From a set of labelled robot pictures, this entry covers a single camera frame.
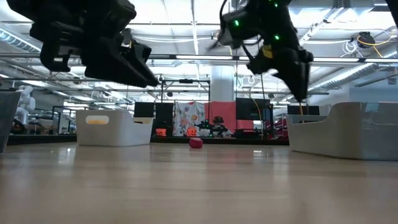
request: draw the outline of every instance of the yellow cable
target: yellow cable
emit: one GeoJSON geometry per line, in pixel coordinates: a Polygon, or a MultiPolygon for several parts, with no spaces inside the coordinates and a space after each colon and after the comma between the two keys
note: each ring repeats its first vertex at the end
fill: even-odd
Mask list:
{"type": "Polygon", "coordinates": [[[366,45],[368,45],[368,46],[379,46],[379,45],[383,45],[383,44],[386,44],[386,43],[390,42],[390,40],[392,39],[392,36],[390,36],[390,39],[388,39],[388,40],[386,40],[386,41],[384,41],[384,42],[378,43],[378,44],[366,43],[366,42],[363,42],[362,40],[360,40],[359,38],[361,38],[361,36],[358,36],[356,40],[357,40],[359,43],[361,43],[361,44],[366,44],[366,45]]]}
{"type": "Polygon", "coordinates": [[[380,58],[383,58],[383,55],[380,54],[380,51],[376,48],[376,46],[373,46],[373,48],[377,52],[377,54],[380,56],[380,58]]]}
{"type": "Polygon", "coordinates": [[[259,110],[259,117],[260,117],[260,121],[261,121],[261,140],[262,140],[262,137],[264,136],[264,133],[263,133],[264,123],[263,123],[263,120],[261,119],[260,107],[259,107],[259,105],[257,104],[257,102],[253,98],[251,98],[251,99],[253,100],[254,104],[257,106],[257,109],[259,110]]]}
{"type": "Polygon", "coordinates": [[[300,105],[300,114],[301,114],[301,115],[304,115],[304,114],[303,114],[303,106],[301,105],[301,103],[300,103],[299,105],[300,105]]]}

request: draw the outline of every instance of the red ball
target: red ball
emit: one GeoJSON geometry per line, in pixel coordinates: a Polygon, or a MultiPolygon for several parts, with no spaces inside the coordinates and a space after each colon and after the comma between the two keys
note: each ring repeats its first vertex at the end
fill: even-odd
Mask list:
{"type": "Polygon", "coordinates": [[[203,141],[200,138],[191,138],[189,140],[189,146],[194,149],[201,149],[203,146],[203,141]]]}

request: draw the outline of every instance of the wooden table surface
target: wooden table surface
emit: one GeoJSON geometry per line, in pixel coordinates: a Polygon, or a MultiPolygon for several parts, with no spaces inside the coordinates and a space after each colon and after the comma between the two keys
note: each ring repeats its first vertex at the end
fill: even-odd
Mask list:
{"type": "Polygon", "coordinates": [[[0,223],[397,223],[398,163],[286,147],[11,146],[0,223]]]}

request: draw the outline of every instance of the white pillar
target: white pillar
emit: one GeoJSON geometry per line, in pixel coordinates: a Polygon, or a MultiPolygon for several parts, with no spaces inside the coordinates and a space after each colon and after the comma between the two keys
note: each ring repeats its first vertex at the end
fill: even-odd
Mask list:
{"type": "Polygon", "coordinates": [[[211,68],[211,101],[234,101],[234,73],[235,71],[232,66],[213,66],[211,68]]]}

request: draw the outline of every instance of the white storage bin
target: white storage bin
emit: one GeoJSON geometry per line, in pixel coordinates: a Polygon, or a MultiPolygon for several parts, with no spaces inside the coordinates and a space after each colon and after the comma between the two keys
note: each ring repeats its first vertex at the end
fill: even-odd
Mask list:
{"type": "Polygon", "coordinates": [[[80,110],[76,112],[77,142],[118,147],[149,144],[152,123],[153,118],[131,118],[128,111],[80,110]]]}
{"type": "Polygon", "coordinates": [[[346,159],[398,160],[398,104],[338,103],[327,117],[287,116],[293,151],[346,159]],[[299,121],[316,121],[299,123],[299,121]]]}

